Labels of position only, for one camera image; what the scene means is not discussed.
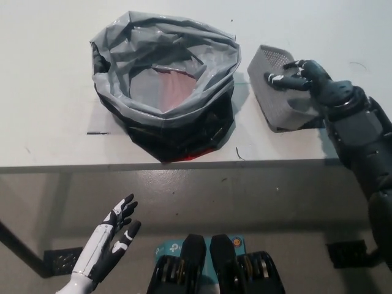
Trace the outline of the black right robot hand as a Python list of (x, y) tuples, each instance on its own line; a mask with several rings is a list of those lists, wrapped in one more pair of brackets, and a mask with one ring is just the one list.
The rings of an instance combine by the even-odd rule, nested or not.
[(292, 75), (265, 72), (266, 83), (277, 91), (286, 89), (308, 92), (315, 106), (325, 116), (339, 116), (363, 110), (368, 104), (364, 90), (349, 80), (334, 81), (316, 61), (300, 59), (282, 66), (296, 69)]

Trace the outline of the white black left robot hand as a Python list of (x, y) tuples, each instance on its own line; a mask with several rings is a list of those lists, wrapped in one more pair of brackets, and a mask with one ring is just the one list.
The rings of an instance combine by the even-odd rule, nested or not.
[(88, 239), (73, 268), (74, 274), (88, 278), (94, 285), (108, 276), (141, 227), (140, 221), (130, 217), (137, 205), (134, 194), (130, 194), (111, 209)]

